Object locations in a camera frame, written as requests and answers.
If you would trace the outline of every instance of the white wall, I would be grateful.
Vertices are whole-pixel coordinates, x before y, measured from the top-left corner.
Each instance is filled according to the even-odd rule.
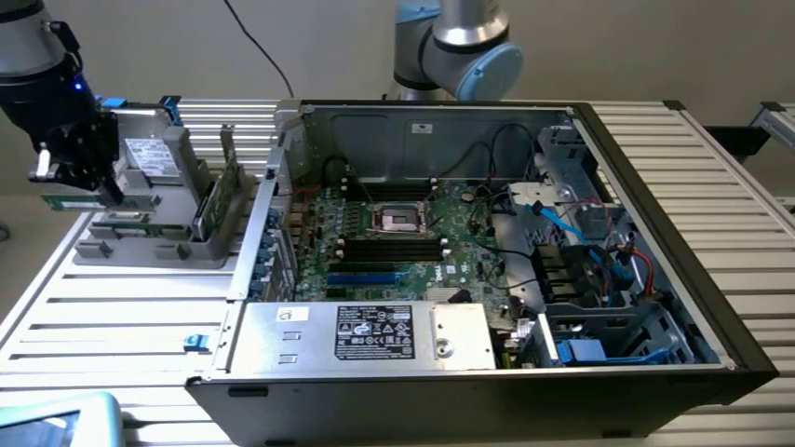
[[[376,98],[391,81],[394,3],[232,0],[303,98]],[[512,97],[682,100],[702,122],[746,124],[795,100],[792,0],[502,0],[527,68]],[[83,44],[98,93],[280,98],[279,76],[220,0],[49,0]],[[35,191],[32,150],[0,120],[0,194]],[[762,172],[795,163],[772,157]],[[795,193],[795,183],[771,187]]]

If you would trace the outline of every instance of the sticker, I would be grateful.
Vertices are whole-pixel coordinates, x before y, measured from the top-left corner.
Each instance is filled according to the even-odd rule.
[[[434,125],[430,123],[419,123],[411,125],[411,133],[434,133]]]
[[[276,311],[276,322],[307,321],[310,319],[310,307],[280,307]]]
[[[412,324],[410,305],[342,305],[336,308],[336,358],[415,359]]]
[[[138,168],[144,174],[155,177],[179,177],[172,151],[163,140],[128,138],[124,141],[136,159]]]

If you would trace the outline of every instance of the warning label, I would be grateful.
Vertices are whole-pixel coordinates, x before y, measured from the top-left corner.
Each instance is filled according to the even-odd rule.
[[[335,355],[340,360],[414,359],[410,305],[342,305]]]
[[[144,174],[152,177],[179,177],[172,152],[163,140],[128,138],[124,141]]]

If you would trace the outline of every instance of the motherboard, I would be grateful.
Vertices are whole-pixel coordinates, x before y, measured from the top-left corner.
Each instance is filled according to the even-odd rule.
[[[464,182],[406,193],[354,185],[299,190],[288,217],[296,301],[447,302],[466,291],[490,319],[504,317],[499,255],[480,246],[498,245],[494,229],[471,224],[487,221],[478,193]]]

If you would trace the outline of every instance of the power supply label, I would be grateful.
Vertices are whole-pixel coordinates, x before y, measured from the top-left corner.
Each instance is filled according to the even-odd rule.
[[[338,307],[335,355],[340,360],[414,359],[411,306]]]

